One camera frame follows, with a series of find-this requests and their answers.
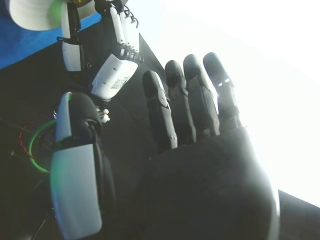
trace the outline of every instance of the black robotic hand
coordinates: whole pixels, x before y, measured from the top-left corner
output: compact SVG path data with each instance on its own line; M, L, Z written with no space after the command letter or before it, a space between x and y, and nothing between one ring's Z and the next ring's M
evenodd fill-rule
M214 53L203 63L219 114L194 55L185 58L184 75L175 61L165 66L169 103L159 76L143 76L160 154L140 180L127 239L278 239L278 191L241 126L234 85Z

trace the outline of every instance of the blue surface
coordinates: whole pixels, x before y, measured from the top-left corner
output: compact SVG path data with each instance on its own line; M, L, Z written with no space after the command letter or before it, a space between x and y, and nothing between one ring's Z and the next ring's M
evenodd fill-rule
M99 22L100 19L98 13L83 19L82 29ZM21 28L11 19L4 1L0 0L0 69L56 43L57 37L61 35L61 28L49 31L30 31Z

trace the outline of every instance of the bright white light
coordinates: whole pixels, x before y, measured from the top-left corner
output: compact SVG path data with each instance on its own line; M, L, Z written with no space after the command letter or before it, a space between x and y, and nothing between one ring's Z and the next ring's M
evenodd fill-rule
M317 1L130 0L164 66L216 52L278 188L320 207Z

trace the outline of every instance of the white background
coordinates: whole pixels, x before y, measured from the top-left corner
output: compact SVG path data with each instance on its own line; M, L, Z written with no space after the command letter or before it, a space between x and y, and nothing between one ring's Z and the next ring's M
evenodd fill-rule
M160 63L216 52L272 180L320 207L320 3L129 0Z

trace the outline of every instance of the green cable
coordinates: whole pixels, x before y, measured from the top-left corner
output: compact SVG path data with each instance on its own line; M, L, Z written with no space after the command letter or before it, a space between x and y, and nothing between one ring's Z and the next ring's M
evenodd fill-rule
M56 124L57 120L54 119L54 120L51 120L49 122L46 122L44 123L43 125L41 125L31 136L31 139L30 139L30 143L29 143L29 148L28 148L28 151L30 153L30 155L32 156L32 145L34 144L34 141L36 139L36 137L45 129L49 128L50 126ZM33 166L35 166L40 172L43 172L43 173L49 173L49 171L47 169L44 169L43 167L39 166L36 161L34 160L33 157L30 157L29 158L31 163L33 164Z

